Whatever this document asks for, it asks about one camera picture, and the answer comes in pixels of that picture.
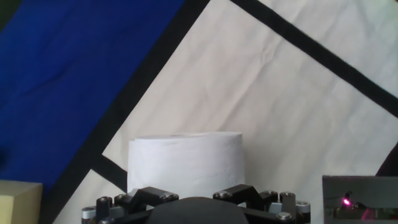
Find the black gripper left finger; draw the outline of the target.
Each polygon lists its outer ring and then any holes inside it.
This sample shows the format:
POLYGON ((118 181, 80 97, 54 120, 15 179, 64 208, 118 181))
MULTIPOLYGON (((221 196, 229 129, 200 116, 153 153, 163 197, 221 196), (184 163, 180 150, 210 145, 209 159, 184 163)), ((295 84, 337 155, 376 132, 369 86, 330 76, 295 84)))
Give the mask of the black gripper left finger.
POLYGON ((152 210, 179 199, 175 193, 154 187, 134 189, 128 194, 115 197, 103 196, 96 205, 82 208, 81 224, 141 224, 149 218, 152 210))

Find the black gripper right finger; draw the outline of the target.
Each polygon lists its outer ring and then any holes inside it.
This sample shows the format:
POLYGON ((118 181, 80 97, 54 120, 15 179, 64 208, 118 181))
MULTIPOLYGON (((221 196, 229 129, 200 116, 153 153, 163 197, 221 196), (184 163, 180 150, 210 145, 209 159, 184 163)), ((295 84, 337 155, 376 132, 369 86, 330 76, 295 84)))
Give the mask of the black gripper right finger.
POLYGON ((310 203, 296 200, 292 192, 258 192, 239 184, 213 194, 213 199, 235 204, 248 224, 309 224, 310 203))

